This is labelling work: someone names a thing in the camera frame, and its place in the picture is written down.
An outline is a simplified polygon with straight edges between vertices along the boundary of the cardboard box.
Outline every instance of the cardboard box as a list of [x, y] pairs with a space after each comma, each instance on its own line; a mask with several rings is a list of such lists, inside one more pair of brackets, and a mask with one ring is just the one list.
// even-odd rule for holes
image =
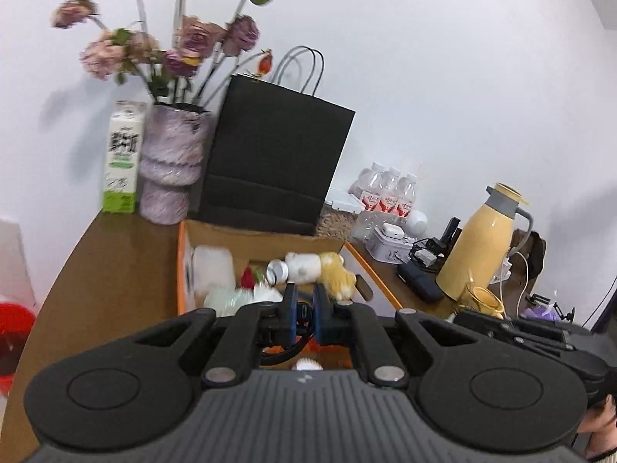
[[[348, 270], [362, 276], [372, 297], [366, 301], [358, 291], [353, 301], [370, 305], [378, 315], [392, 317], [402, 306], [362, 256], [347, 242], [312, 236], [265, 233], [261, 231], [235, 230], [199, 221], [186, 220], [180, 223], [178, 235], [178, 315], [195, 309], [191, 256], [197, 245], [226, 247], [233, 257], [236, 285], [249, 262], [267, 264], [273, 259], [284, 259], [288, 252], [338, 252]], [[311, 287], [301, 287], [311, 292]]]

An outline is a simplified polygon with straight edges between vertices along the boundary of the green label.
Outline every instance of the green label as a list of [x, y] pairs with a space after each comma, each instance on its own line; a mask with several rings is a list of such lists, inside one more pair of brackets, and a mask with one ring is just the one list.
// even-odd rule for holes
[[104, 192], [103, 212], [135, 212], [135, 193]]
[[116, 167], [121, 169], [130, 169], [133, 167], [133, 164], [130, 162], [111, 162], [109, 167]]

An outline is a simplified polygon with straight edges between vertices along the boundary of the small yellow cup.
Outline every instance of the small yellow cup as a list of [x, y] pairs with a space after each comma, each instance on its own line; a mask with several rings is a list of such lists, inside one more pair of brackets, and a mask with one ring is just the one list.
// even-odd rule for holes
[[468, 308], [484, 315], [504, 319], [504, 305], [485, 287], [468, 283], [461, 293], [458, 308]]

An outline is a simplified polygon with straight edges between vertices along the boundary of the person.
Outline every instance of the person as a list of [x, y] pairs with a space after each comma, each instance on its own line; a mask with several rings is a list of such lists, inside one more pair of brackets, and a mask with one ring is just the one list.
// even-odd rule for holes
[[615, 398], [607, 395], [583, 415], [577, 433], [590, 434], [584, 457], [592, 463], [617, 463]]

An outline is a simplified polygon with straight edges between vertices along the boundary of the metal screw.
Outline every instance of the metal screw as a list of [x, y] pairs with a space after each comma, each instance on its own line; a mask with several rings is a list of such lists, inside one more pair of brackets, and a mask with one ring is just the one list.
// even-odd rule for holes
[[402, 380], [405, 377], [405, 371], [395, 365], [382, 365], [374, 371], [375, 377], [380, 381], [390, 383]]
[[229, 383], [236, 379], [236, 373], [229, 367], [213, 367], [206, 372], [206, 379], [212, 383]]

